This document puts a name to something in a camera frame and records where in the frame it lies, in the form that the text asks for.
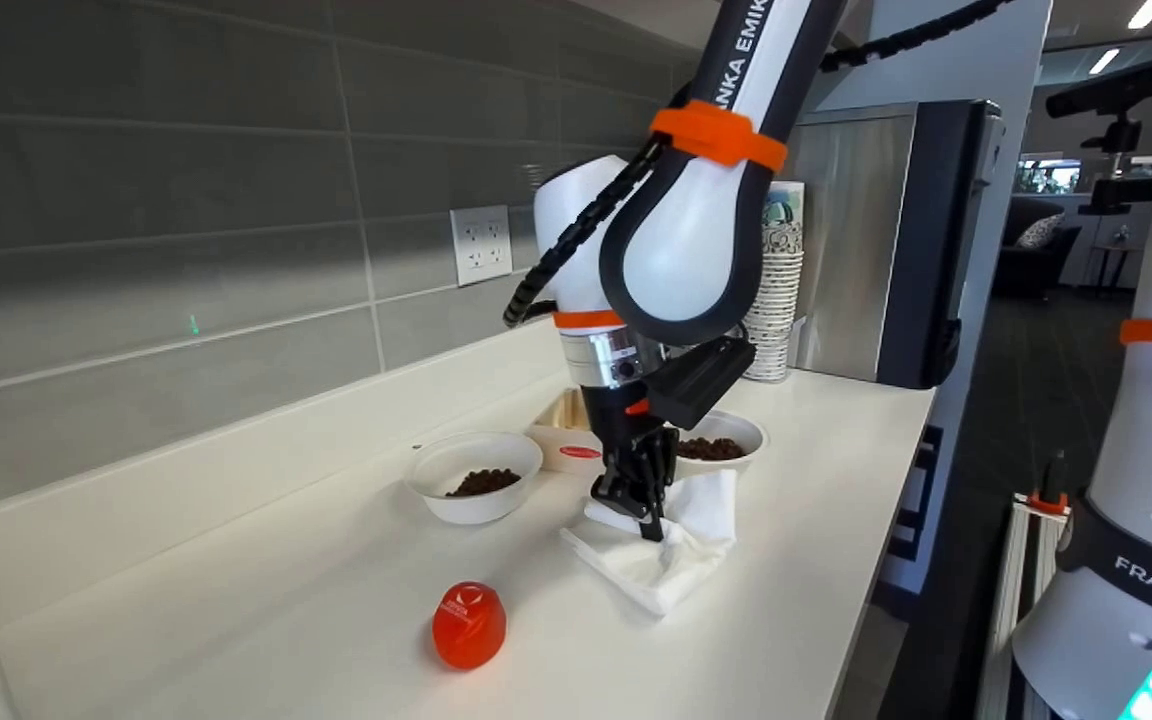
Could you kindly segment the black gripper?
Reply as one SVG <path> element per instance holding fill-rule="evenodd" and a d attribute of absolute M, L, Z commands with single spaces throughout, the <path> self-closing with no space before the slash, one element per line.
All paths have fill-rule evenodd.
<path fill-rule="evenodd" d="M 592 497 L 613 514 L 637 517 L 637 477 L 628 460 L 639 458 L 639 486 L 646 486 L 646 539 L 664 539 L 664 493 L 667 468 L 676 460 L 676 433 L 649 409 L 649 393 L 639 385 L 626 388 L 587 388 L 585 393 L 587 425 L 604 445 L 604 472 L 592 486 Z"/>

